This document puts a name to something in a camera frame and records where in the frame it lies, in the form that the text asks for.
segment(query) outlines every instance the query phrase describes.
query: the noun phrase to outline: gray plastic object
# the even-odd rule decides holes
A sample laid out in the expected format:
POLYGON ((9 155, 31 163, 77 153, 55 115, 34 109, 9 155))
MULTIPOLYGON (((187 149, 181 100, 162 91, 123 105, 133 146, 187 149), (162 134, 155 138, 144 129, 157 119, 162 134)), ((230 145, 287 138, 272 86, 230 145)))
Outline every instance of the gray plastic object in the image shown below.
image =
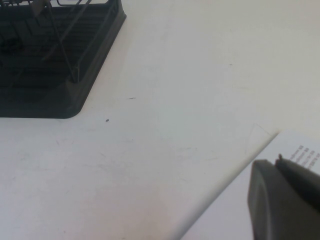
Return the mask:
POLYGON ((248 206, 255 240, 320 240, 320 177, 288 160, 252 164, 248 206))

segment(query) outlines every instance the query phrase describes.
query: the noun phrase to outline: black wire rack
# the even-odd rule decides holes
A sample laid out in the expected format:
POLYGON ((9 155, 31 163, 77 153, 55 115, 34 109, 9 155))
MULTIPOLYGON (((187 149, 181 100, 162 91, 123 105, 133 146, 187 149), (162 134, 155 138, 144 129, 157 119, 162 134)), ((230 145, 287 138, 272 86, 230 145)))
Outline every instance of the black wire rack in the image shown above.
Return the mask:
POLYGON ((0 117, 79 112, 125 18, 121 0, 0 0, 0 117))

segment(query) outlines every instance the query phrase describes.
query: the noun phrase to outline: white table surface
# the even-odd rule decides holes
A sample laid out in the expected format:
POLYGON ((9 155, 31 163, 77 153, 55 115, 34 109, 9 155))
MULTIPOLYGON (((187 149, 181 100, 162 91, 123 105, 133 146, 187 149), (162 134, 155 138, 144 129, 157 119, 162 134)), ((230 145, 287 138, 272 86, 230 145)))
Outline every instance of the white table surface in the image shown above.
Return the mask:
POLYGON ((179 239, 279 131, 320 138, 320 1, 123 8, 77 116, 0 119, 0 239, 179 239))

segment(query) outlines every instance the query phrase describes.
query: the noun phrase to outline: paper sheet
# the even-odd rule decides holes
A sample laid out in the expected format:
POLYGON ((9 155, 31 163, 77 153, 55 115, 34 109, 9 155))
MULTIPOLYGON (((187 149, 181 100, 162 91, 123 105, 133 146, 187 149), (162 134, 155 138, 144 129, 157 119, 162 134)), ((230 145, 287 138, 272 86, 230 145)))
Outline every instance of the paper sheet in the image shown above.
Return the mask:
MULTIPOLYGON (((275 163, 278 155, 320 175, 320 143, 283 131, 255 158, 275 163)), ((247 204, 252 162, 208 207, 182 240, 253 240, 247 204)))

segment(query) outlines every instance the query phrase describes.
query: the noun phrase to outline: white desk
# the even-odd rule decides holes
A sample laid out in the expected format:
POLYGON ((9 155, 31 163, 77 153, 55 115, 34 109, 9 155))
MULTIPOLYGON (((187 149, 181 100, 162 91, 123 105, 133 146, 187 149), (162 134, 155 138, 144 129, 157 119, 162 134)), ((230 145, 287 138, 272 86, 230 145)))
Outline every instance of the white desk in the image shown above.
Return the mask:
POLYGON ((320 138, 319 1, 123 8, 80 114, 0 119, 0 239, 177 239, 278 131, 320 138))

